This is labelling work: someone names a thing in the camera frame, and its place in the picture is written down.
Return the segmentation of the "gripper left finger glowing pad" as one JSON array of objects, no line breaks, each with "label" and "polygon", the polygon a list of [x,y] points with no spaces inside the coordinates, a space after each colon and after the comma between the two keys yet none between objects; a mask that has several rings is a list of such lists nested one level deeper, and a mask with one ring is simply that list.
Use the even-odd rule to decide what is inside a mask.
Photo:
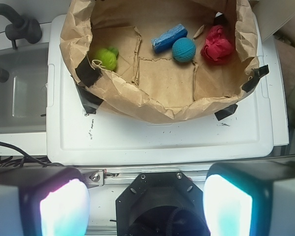
[{"label": "gripper left finger glowing pad", "polygon": [[90,196],[73,167],[0,167],[0,236],[83,236]]}]

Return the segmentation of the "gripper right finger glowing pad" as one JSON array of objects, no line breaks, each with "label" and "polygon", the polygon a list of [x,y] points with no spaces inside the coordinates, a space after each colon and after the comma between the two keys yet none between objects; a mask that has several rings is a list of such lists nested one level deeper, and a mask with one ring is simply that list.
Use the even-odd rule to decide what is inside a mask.
[{"label": "gripper right finger glowing pad", "polygon": [[295,161],[213,164],[203,208],[213,236],[295,236]]}]

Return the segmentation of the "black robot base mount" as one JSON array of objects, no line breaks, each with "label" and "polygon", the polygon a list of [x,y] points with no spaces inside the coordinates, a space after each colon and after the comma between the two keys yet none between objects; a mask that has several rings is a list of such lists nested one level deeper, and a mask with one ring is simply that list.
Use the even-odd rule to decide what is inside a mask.
[{"label": "black robot base mount", "polygon": [[116,199],[119,236],[209,236],[203,191],[173,172],[138,177]]}]

